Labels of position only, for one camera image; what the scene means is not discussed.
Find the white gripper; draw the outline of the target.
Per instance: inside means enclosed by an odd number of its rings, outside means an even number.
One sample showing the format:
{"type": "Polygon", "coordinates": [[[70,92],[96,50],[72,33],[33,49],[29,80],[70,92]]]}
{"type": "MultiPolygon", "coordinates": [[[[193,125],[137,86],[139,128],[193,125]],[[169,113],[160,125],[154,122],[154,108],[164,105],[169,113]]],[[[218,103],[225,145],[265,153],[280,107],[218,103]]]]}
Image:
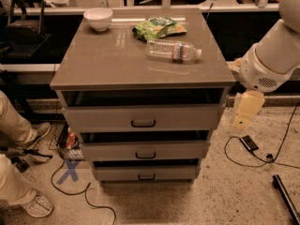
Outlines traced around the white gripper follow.
{"type": "Polygon", "coordinates": [[[290,74],[278,74],[266,68],[254,49],[250,49],[242,59],[237,58],[229,62],[228,67],[231,71],[239,73],[241,84],[247,89],[252,89],[243,94],[237,93],[233,103],[232,126],[244,129],[263,106],[265,102],[263,93],[277,90],[290,79],[290,74]]]}

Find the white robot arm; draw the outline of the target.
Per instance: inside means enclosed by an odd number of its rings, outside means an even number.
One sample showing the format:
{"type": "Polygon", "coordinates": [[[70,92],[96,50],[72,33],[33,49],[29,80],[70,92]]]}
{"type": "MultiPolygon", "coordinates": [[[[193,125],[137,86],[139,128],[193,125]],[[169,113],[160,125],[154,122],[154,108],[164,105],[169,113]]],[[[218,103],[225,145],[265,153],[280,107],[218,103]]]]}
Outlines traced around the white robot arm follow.
{"type": "Polygon", "coordinates": [[[264,94],[277,90],[300,65],[300,0],[279,0],[280,19],[229,69],[246,91],[234,101],[232,126],[244,129],[263,106],[264,94]]]}

